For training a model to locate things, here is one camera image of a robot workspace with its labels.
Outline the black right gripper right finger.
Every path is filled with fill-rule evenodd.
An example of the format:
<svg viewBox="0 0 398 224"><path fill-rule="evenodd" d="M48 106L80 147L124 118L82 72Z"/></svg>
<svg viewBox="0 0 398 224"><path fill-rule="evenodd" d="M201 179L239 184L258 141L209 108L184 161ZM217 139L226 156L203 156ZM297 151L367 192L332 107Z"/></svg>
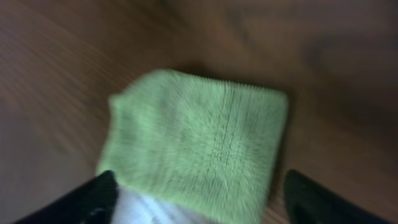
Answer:
<svg viewBox="0 0 398 224"><path fill-rule="evenodd" d="M284 204L293 224L388 224L296 170L284 179Z"/></svg>

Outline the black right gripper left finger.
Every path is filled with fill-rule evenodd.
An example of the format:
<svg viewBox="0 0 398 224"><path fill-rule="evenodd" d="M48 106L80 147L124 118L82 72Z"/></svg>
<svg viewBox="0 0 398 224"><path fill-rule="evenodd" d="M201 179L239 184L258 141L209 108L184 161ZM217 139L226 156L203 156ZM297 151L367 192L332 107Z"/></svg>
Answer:
<svg viewBox="0 0 398 224"><path fill-rule="evenodd" d="M117 199L118 185L107 170L15 224L110 224Z"/></svg>

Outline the green microfiber cloth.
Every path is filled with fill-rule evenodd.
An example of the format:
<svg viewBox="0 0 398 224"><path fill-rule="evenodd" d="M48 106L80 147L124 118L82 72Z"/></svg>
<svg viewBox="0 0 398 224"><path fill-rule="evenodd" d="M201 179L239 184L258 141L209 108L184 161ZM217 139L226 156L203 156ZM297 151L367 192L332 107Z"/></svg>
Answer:
<svg viewBox="0 0 398 224"><path fill-rule="evenodd" d="M260 223L289 112L279 90L154 70L109 99L96 168L221 223Z"/></svg>

